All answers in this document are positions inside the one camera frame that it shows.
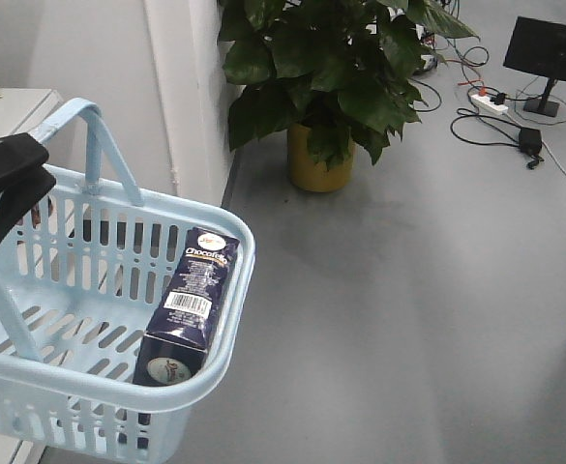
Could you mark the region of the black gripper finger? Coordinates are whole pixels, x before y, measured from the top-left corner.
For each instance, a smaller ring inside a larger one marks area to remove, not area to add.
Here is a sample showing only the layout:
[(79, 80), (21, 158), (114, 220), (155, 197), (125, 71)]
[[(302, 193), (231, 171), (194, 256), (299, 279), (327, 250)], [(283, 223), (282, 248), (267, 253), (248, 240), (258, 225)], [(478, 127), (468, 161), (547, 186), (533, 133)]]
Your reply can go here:
[(0, 176), (0, 244), (55, 185), (55, 177), (42, 166)]
[(0, 137), (0, 186), (42, 166), (48, 158), (46, 147), (29, 133)]

